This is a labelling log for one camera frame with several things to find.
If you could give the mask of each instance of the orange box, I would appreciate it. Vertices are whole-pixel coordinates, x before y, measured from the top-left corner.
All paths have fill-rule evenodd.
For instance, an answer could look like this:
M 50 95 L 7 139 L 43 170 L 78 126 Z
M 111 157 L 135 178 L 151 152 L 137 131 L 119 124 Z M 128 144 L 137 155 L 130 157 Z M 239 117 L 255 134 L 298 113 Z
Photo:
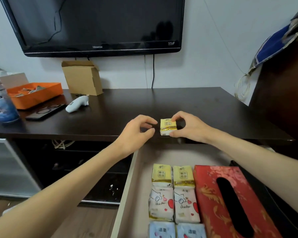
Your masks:
M 63 94 L 63 89 L 60 82 L 32 82 L 22 86 L 8 88 L 7 92 L 9 95 L 13 96 L 21 91 L 22 88 L 35 89 L 37 86 L 44 87 L 45 89 L 21 97 L 10 96 L 17 109 L 28 109 Z

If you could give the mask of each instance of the black flat-screen television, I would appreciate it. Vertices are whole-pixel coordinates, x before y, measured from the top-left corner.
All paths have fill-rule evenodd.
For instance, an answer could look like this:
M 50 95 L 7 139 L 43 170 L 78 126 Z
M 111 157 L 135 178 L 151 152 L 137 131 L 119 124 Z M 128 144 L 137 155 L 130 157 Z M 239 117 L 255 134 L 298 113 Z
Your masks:
M 185 0 L 1 0 L 26 56 L 181 50 Z

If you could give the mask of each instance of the yellow tissue pack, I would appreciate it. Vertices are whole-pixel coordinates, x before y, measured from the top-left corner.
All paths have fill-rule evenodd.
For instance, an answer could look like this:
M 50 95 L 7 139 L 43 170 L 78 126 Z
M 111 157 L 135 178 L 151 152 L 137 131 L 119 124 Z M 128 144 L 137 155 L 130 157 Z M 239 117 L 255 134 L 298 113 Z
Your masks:
M 167 164 L 153 164 L 151 182 L 154 186 L 172 187 L 171 166 Z
M 169 135 L 172 131 L 177 130 L 177 123 L 171 121 L 171 119 L 161 119 L 160 120 L 160 135 Z
M 186 166 L 174 166 L 173 167 L 174 176 L 174 187 L 195 187 L 195 182 L 193 178 L 192 167 L 190 165 Z

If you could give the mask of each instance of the wooden floor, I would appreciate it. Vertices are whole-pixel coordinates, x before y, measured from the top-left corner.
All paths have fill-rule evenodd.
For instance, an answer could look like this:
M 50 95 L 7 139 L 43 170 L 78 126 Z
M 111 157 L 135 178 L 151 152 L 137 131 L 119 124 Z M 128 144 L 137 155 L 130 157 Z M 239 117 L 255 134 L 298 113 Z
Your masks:
M 15 201 L 0 200 L 0 216 L 4 210 L 17 204 Z M 117 211 L 117 209 L 77 207 L 51 238 L 110 237 Z

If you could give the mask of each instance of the white wall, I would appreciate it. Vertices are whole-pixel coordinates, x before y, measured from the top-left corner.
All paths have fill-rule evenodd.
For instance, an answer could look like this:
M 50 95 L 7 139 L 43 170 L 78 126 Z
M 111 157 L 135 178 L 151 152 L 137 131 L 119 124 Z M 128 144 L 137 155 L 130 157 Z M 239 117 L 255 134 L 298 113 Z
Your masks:
M 220 86 L 234 94 L 234 84 L 248 71 L 261 44 L 297 11 L 298 0 L 186 0 L 182 50 L 155 56 L 154 87 Z M 26 57 L 0 3 L 1 68 L 25 72 L 30 82 L 61 82 L 67 88 L 62 60 Z M 104 88 L 151 87 L 152 56 L 146 56 L 146 65 L 144 56 L 92 60 L 101 69 Z M 251 93 L 258 74 L 252 77 Z

